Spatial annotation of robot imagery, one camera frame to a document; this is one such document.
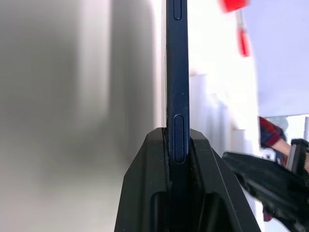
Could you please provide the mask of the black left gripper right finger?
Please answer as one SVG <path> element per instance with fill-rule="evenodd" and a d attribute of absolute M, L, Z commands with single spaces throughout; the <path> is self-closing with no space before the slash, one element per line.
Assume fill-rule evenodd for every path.
<path fill-rule="evenodd" d="M 196 130 L 191 174 L 192 232 L 261 232 L 235 174 Z"/>

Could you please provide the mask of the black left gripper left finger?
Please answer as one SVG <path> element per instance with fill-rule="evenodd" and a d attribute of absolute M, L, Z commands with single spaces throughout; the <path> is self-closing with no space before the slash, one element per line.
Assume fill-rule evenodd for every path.
<path fill-rule="evenodd" d="M 114 232 L 169 232 L 169 162 L 162 128 L 146 135 L 124 176 Z"/>

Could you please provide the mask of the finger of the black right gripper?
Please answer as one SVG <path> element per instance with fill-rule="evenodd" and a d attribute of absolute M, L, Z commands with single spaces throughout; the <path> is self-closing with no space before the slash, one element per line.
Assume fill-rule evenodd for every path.
<path fill-rule="evenodd" d="M 241 153 L 225 152 L 222 160 L 241 186 L 259 200 L 265 212 L 290 232 L 309 232 L 309 187 L 279 164 Z"/>

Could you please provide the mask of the dark blue smartphone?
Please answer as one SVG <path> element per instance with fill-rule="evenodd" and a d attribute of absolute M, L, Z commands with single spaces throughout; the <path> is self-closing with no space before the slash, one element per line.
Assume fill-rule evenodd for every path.
<path fill-rule="evenodd" d="M 190 190 L 190 116 L 187 0 L 166 0 L 167 127 L 170 191 Z"/>

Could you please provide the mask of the person in red plaid shirt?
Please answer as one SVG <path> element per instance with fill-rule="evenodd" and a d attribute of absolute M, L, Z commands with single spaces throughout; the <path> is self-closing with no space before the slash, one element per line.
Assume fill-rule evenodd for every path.
<path fill-rule="evenodd" d="M 291 145 L 287 143 L 283 130 L 259 116 L 260 126 L 260 147 L 272 149 L 275 152 L 274 161 L 280 166 L 286 167 L 290 155 Z"/>

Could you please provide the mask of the red and white background object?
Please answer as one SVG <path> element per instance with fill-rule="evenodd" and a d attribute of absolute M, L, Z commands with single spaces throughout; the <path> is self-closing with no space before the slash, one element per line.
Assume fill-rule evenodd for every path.
<path fill-rule="evenodd" d="M 249 39 L 243 18 L 243 8 L 249 5 L 249 0 L 218 0 L 224 13 L 235 13 L 237 22 L 237 41 L 242 57 L 250 55 Z"/>

